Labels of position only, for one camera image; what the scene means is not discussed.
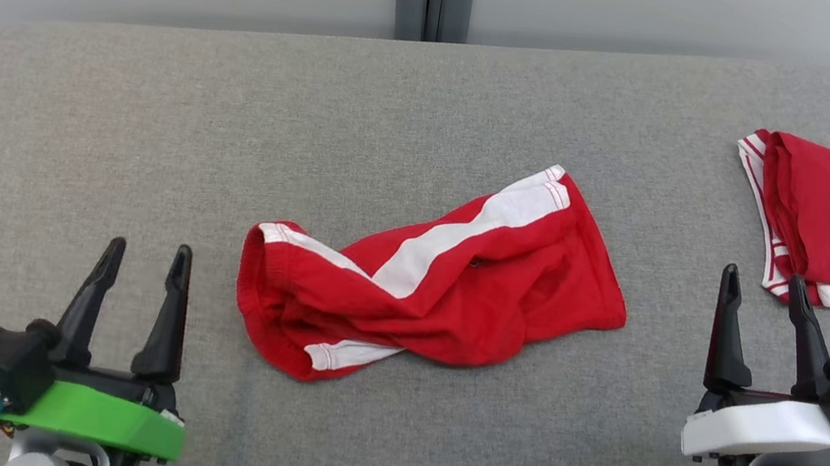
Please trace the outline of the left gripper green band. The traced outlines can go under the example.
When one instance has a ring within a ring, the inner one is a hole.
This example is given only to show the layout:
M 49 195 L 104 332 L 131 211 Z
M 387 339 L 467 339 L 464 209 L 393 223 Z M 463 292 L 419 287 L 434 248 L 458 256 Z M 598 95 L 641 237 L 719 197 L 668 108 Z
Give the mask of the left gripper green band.
M 125 238 L 110 240 L 89 276 L 57 324 L 61 341 L 51 361 L 86 367 L 89 348 L 106 293 L 111 289 L 126 252 Z M 131 373 L 153 383 L 174 384 L 180 378 L 185 328 L 189 313 L 192 249 L 181 245 L 166 276 L 165 298 Z M 186 427 L 177 411 L 175 389 L 158 384 L 130 384 L 127 395 L 111 394 L 119 384 L 98 378 L 89 385 L 56 380 L 29 410 L 4 410 L 0 421 L 13 428 L 43 429 L 93 441 L 104 448 L 135 453 L 157 462 L 174 462 L 182 454 Z

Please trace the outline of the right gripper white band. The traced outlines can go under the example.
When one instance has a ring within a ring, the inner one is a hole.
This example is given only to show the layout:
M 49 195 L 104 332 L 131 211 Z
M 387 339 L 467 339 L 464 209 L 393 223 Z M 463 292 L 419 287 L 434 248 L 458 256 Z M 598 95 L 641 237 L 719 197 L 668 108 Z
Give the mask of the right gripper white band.
M 818 402 L 830 380 L 824 374 L 829 352 L 801 275 L 790 277 L 786 301 L 796 336 L 797 378 L 790 389 L 796 400 L 736 404 L 716 394 L 743 391 L 753 384 L 739 332 L 743 298 L 739 278 L 738 265 L 724 267 L 704 366 L 703 385 L 708 391 L 696 413 L 685 420 L 680 451 L 696 458 L 830 452 L 830 419 L 818 405 L 802 402 Z

